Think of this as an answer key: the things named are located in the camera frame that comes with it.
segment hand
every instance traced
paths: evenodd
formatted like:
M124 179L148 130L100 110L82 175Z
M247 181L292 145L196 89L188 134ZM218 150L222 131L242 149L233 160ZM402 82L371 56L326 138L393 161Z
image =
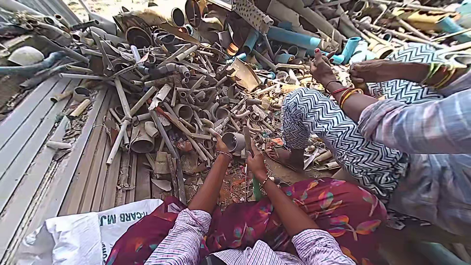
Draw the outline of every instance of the hand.
M335 81L335 75L332 72L332 68L329 59L334 55L335 51L329 53L327 56L323 56L321 50L316 48L314 59L311 62L311 75L312 78L316 79L324 87L330 82Z
M222 141L220 134L216 135L216 139L218 139L218 143L216 144L216 151L229 153L229 148L227 148L227 145Z
M255 146L255 142L252 139L252 151L253 157L250 153L247 155L247 165L249 169L252 171L253 176L259 181L265 181L267 177L267 167L265 167L265 159L263 158L263 154Z
M410 71L408 64L390 60L369 60L350 66L350 78L354 84L377 83L401 79L402 73Z

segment bracelet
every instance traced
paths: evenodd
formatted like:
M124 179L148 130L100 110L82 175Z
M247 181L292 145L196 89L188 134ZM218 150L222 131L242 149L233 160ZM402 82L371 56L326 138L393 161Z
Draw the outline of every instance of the bracelet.
M434 85L435 89L440 89L444 84L446 84L448 81L450 81L451 77L455 74L456 68L453 66L450 66L451 69L449 69L449 72L445 77L438 82L438 84Z
M432 76L440 69L440 67L442 67L442 65L442 63L430 63L429 72L427 76L422 80L422 82L420 82L420 84L425 84L427 80L432 78Z
M329 92L327 92L327 87L328 87L328 86L330 85L330 83L332 83L332 82L336 82L336 83L339 83L339 84L342 85L342 82L340 82L340 81L338 81L338 80L332 80L332 81L330 81L329 83L327 83L327 85L325 85L325 87L324 87L324 92L325 92L325 93L329 94Z
M340 88L340 89L337 89L336 91L330 93L330 95L334 95L336 93L339 93L339 92L342 92L342 91L345 91L345 90L348 90L349 88L348 87L344 87L344 88Z
M224 154L226 156L228 156L231 160L232 160L232 155L229 154L229 153L226 153L226 152L223 152L223 151L216 151L216 153L214 153L216 155L216 157L219 155L219 154Z
M268 180L268 176L267 176L267 178L262 182L262 184L260 184L260 187L263 188L263 185L265 185L265 183L267 183L267 180Z
M351 90L348 90L347 92L345 92L342 95L342 98L340 100L340 108L343 107L343 103L347 100L347 98L355 92L358 92L358 93L362 94L363 90L361 88L355 88L355 89L351 89Z

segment dirt ground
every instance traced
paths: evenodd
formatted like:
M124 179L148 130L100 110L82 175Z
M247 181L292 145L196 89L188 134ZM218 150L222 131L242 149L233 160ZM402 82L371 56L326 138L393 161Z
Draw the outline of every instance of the dirt ground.
M88 15L78 0L64 0L69 8L83 21L88 21ZM113 20L125 7L129 10L139 10L147 6L149 0L84 0L92 12L98 13L107 19Z

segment white plastic helmet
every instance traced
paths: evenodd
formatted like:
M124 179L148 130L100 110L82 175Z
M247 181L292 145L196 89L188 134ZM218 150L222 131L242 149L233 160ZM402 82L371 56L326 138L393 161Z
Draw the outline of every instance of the white plastic helmet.
M31 46L23 46L14 50L8 58L8 61L21 66L30 66L42 60L44 60L43 53Z

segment zigzag patterned fabric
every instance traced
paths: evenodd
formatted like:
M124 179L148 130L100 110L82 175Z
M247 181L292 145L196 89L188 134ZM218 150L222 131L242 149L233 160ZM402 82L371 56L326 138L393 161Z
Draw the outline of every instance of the zigzag patterned fabric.
M406 46L389 54L386 59L417 63L444 62L435 55L435 48L422 43L408 43ZM371 94L376 97L384 95L387 99L394 99L406 104L443 98L443 95L436 93L428 87L422 87L417 83L400 79L380 83L367 83L367 86Z
M409 43L388 59L441 62L432 46L421 43ZM370 83L368 87L373 95L385 95L387 99L406 104L443 98L428 88L405 80ZM326 143L345 170L385 203L397 187L398 180L407 173L407 154L367 141L358 131L357 124L344 114L335 101L317 90L300 88L289 93L283 103L284 141L289 148L304 149L312 133Z
M285 144L304 149L312 133L322 138L344 169L384 202L406 173L407 155L367 141L334 101L320 91L300 88L283 103Z

